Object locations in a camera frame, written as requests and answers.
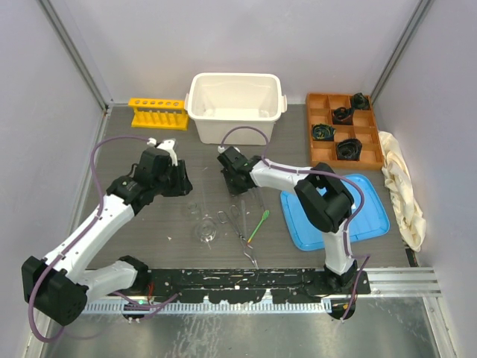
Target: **yellow rack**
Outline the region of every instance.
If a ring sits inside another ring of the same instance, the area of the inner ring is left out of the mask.
[[[129,107],[134,109],[131,127],[187,131],[189,116],[184,109],[184,101],[132,98],[129,100]]]

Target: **gray floor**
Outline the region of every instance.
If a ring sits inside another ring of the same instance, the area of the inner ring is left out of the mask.
[[[194,190],[183,198],[158,197],[134,220],[125,225],[99,252],[90,268],[109,265],[123,255],[132,255],[151,268],[250,268],[251,264],[241,252],[239,239],[229,225],[219,226],[219,237],[210,248],[193,235],[196,224],[188,213],[189,203],[198,203],[208,214],[215,217],[218,210],[226,210],[240,202],[228,195],[221,166],[216,160],[216,145],[200,142],[193,121],[187,131],[161,131],[131,128],[133,111],[128,107],[115,107],[107,126],[105,137],[135,134],[153,136],[157,139],[176,138],[177,153],[186,160],[189,179]],[[144,144],[136,140],[121,140],[108,143],[98,159],[98,173],[104,189],[119,175],[129,172],[132,163],[139,161]],[[251,156],[260,154],[263,147],[242,146],[242,152]],[[308,141],[306,138],[305,107],[292,105],[277,122],[268,150],[268,157],[276,162],[309,165]],[[340,174],[351,171],[336,170]],[[391,221],[389,233],[379,238],[353,244],[355,254],[371,254],[369,267],[406,267],[408,261],[400,238],[388,190],[384,188],[381,172],[362,171],[373,183]],[[254,248],[259,266],[263,268],[321,267],[324,264],[323,250],[303,252],[298,250],[288,233],[279,204],[279,192],[263,189],[265,202],[271,211],[256,238]],[[247,227],[256,226],[261,217],[258,201],[250,194],[243,195],[250,213]],[[91,213],[98,202],[96,193],[90,193],[84,215]]]
[[[159,315],[128,324],[82,315],[43,358],[75,357],[439,357],[420,298],[362,299],[342,324],[327,314]]]

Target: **white plastic bin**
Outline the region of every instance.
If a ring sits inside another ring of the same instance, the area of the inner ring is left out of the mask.
[[[271,139],[274,124],[286,111],[286,96],[275,75],[256,73],[200,73],[192,80],[186,110],[194,119],[200,140],[219,144],[239,125],[260,129]],[[241,129],[230,134],[226,144],[264,145],[255,131]]]

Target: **white wall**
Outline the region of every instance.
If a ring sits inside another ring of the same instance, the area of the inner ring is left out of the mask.
[[[116,103],[184,98],[199,72],[274,73],[293,103],[369,93],[417,3],[53,0]]]
[[[31,0],[0,2],[2,357],[28,332],[20,267],[64,240],[101,109]]]
[[[477,351],[477,3],[435,0],[376,103],[400,141],[464,357]]]

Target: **blue tray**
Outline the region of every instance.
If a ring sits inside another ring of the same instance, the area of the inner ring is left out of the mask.
[[[373,184],[364,175],[360,174],[346,175],[346,178],[358,184],[364,192],[364,206],[350,224],[351,242],[371,239],[387,233],[389,231],[389,219],[379,196],[376,194],[376,190],[373,188]],[[355,199],[354,211],[361,199],[356,189],[348,183],[344,183],[344,185]],[[318,191],[321,195],[326,192],[325,189],[319,189]],[[303,251],[323,248],[321,232],[306,218],[298,198],[289,192],[282,192],[280,199],[283,215],[285,215],[285,221],[293,243]]]

